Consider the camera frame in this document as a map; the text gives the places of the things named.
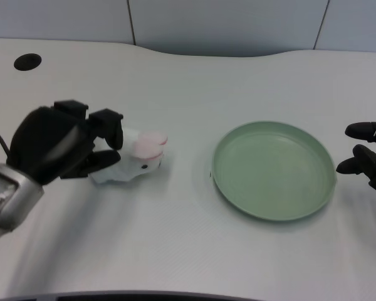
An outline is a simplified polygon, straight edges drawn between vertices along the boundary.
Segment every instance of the green plate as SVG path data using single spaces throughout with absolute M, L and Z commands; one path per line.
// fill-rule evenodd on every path
M 258 218 L 289 221 L 322 208 L 336 175 L 327 150 L 310 134 L 278 122 L 253 122 L 217 146 L 212 175 L 220 192 Z

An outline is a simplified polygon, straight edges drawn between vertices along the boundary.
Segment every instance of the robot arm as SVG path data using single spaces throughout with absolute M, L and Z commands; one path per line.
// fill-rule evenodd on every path
M 40 107 L 21 123 L 8 155 L 0 164 L 0 237 L 17 228 L 43 195 L 43 186 L 57 177 L 87 177 L 120 160 L 123 115 L 109 109 L 89 115 L 88 106 L 74 100 Z M 103 138 L 110 150 L 93 152 Z
M 376 143 L 376 122 L 359 122 L 351 124 L 345 130 L 351 138 Z M 353 158 L 341 162 L 337 166 L 340 174 L 364 173 L 369 179 L 369 185 L 376 190 L 376 153 L 363 145 L 356 145 L 353 149 Z

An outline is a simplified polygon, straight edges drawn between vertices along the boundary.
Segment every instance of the white plush toy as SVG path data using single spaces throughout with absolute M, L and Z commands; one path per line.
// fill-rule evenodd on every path
M 140 174 L 159 168 L 167 135 L 160 132 L 140 132 L 123 129 L 123 147 L 118 151 L 121 160 L 116 164 L 93 172 L 90 177 L 97 183 L 107 181 L 127 182 Z M 111 149 L 104 139 L 95 140 L 94 151 Z

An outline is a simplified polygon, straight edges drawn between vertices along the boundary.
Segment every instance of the white table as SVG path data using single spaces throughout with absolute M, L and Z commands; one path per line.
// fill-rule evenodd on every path
M 25 53 L 42 56 L 17 71 Z M 0 240 L 0 298 L 85 290 L 176 290 L 263 300 L 376 301 L 376 192 L 338 175 L 312 218 L 265 223 L 233 209 L 209 178 L 217 141 L 253 120 L 319 139 L 338 164 L 376 121 L 376 53 L 294 51 L 260 58 L 157 53 L 111 43 L 0 40 L 0 133 L 28 112 L 76 99 L 123 124 L 169 134 L 156 172 L 97 187 L 60 181 Z M 376 151 L 376 145 L 369 145 Z M 0 151 L 0 161 L 4 155 Z

